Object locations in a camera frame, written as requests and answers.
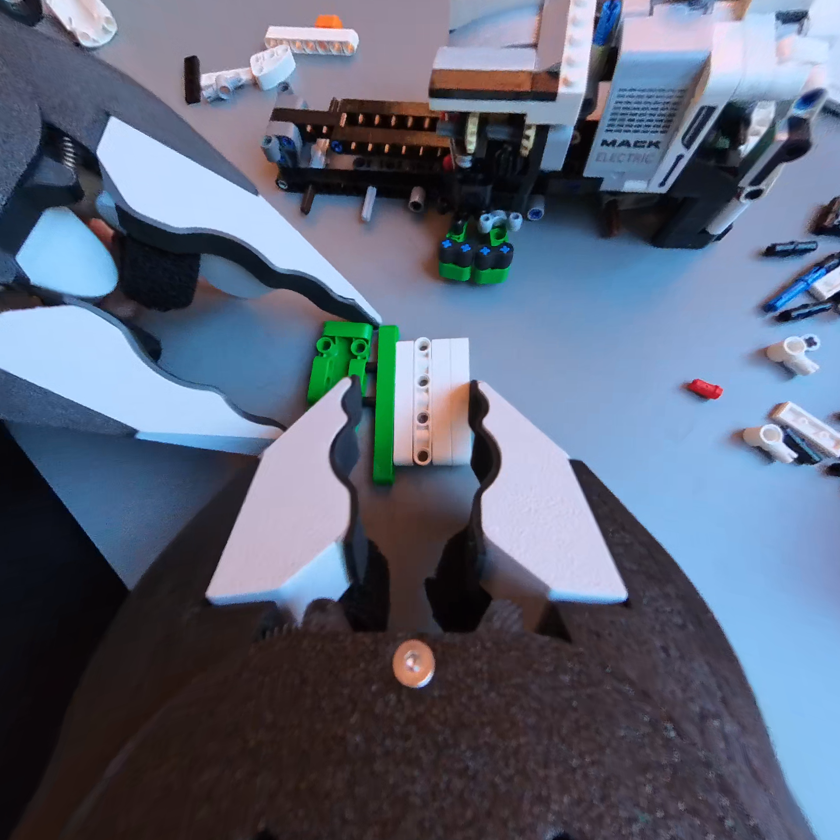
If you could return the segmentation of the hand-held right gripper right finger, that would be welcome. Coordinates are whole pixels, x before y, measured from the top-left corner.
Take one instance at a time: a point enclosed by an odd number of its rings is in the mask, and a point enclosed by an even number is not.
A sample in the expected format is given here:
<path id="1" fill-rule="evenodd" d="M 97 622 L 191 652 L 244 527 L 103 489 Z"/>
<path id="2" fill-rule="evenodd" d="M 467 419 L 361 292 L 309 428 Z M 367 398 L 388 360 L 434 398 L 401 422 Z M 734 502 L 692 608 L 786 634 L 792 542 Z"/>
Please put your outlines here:
<path id="1" fill-rule="evenodd" d="M 623 604 L 628 593 L 569 458 L 484 382 L 469 384 L 469 517 L 477 585 L 538 627 L 556 603 Z"/>

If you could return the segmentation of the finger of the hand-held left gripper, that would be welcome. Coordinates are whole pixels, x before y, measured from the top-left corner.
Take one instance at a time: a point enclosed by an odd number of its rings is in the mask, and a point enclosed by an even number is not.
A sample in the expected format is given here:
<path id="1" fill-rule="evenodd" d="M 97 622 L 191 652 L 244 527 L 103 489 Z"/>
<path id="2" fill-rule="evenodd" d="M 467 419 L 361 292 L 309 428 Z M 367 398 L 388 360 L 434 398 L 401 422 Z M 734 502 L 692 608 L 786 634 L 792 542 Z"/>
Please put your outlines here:
<path id="1" fill-rule="evenodd" d="M 124 324 L 83 303 L 2 312 L 1 373 L 14 380 L 6 417 L 19 423 L 239 455 L 284 432 L 162 370 Z"/>
<path id="2" fill-rule="evenodd" d="M 121 230 L 166 253 L 213 257 L 269 290 L 293 292 L 332 317 L 379 314 L 261 195 L 109 117 L 96 158 Z"/>

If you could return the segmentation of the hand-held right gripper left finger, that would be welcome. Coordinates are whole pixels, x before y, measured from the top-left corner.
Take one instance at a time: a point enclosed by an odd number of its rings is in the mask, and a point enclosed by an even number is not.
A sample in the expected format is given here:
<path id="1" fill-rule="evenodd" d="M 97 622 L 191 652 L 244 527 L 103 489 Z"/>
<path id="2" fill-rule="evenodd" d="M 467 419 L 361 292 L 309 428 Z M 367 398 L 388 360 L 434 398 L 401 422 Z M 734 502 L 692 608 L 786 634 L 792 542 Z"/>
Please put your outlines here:
<path id="1" fill-rule="evenodd" d="M 273 603 L 298 622 L 311 602 L 362 583 L 368 550 L 349 479 L 361 414 L 359 380 L 343 378 L 262 453 L 211 604 Z"/>

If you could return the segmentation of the green and white lego panel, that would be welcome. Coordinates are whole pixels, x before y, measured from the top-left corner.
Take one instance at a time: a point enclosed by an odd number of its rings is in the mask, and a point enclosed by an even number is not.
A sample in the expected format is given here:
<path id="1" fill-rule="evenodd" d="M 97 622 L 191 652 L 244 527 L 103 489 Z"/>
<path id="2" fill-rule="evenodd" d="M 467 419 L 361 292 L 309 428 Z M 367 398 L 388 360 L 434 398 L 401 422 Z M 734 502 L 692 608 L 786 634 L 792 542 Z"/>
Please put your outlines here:
<path id="1" fill-rule="evenodd" d="M 466 338 L 401 340 L 393 325 L 324 322 L 316 342 L 307 403 L 341 379 L 374 377 L 372 482 L 391 485 L 396 468 L 467 465 L 469 348 Z"/>

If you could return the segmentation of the pile of small lego pieces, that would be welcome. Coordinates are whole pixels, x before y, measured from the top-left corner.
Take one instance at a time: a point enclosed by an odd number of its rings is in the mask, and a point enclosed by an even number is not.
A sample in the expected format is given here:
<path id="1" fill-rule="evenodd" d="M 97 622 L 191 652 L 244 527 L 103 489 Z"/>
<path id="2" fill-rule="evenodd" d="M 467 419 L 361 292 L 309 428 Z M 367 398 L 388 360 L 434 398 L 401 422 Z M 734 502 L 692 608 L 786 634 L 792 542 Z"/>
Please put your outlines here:
<path id="1" fill-rule="evenodd" d="M 778 324 L 838 314 L 838 252 L 828 253 L 796 275 L 762 307 L 762 313 Z M 791 375 L 806 377 L 818 370 L 812 354 L 819 345 L 813 334 L 794 334 L 768 345 L 763 354 Z M 827 472 L 838 474 L 838 430 L 791 402 L 778 404 L 768 418 L 768 423 L 741 433 L 744 445 L 782 465 L 833 460 Z"/>

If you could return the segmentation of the white curved lego panel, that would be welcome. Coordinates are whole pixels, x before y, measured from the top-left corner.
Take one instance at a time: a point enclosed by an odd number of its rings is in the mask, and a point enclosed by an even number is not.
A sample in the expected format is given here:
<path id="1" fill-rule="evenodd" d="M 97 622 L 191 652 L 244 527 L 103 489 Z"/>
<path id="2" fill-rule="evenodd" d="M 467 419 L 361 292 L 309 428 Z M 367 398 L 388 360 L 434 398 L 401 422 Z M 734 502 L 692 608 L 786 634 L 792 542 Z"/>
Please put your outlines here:
<path id="1" fill-rule="evenodd" d="M 116 20 L 102 2 L 42 2 L 42 5 L 81 48 L 102 48 L 117 33 Z"/>

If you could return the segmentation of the white grey lego connector piece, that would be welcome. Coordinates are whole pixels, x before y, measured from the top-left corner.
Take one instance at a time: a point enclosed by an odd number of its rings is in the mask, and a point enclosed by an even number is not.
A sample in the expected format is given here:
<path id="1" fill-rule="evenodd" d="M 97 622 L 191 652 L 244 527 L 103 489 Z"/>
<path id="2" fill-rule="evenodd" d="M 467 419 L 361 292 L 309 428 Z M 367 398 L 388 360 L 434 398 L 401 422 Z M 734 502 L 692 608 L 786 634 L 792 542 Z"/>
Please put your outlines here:
<path id="1" fill-rule="evenodd" d="M 247 87 L 272 90 L 286 84 L 294 68 L 288 47 L 268 48 L 251 55 L 246 68 L 202 73 L 198 80 L 201 98 L 204 102 L 227 102 Z"/>

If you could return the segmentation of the white lego beam orange stud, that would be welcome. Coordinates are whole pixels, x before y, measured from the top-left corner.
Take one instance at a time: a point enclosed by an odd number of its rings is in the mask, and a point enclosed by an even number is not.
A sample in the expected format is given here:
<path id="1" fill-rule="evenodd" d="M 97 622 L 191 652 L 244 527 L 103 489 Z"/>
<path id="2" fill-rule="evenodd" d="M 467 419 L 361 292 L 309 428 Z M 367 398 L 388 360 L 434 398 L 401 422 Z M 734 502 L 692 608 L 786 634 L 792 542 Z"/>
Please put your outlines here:
<path id="1" fill-rule="evenodd" d="M 318 15 L 312 27 L 267 27 L 263 42 L 266 48 L 287 47 L 298 55 L 352 57 L 359 38 L 337 15 Z"/>

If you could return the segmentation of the green black lego subassembly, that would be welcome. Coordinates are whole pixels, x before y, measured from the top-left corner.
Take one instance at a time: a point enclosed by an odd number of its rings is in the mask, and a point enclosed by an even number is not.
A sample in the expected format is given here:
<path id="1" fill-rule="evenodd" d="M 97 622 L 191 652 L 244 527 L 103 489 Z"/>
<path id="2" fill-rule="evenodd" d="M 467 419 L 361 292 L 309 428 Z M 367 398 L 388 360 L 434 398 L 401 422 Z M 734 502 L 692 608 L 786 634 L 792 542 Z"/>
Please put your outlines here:
<path id="1" fill-rule="evenodd" d="M 478 217 L 453 214 L 437 249 L 438 277 L 478 287 L 504 282 L 513 260 L 509 235 L 521 225 L 522 217 L 512 212 L 494 210 Z"/>

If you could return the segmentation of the partly built lego truck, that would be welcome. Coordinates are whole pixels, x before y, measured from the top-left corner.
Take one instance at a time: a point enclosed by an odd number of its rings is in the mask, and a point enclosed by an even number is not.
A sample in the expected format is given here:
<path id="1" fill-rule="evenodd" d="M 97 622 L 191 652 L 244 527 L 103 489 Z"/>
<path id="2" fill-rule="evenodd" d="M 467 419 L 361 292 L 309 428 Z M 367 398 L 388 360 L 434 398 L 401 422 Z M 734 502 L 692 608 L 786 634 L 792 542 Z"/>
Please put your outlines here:
<path id="1" fill-rule="evenodd" d="M 701 249 L 811 149 L 832 2 L 449 2 L 418 102 L 278 97 L 261 143 L 279 190 L 434 203 L 461 235 L 596 195 L 603 228 L 658 219 Z"/>

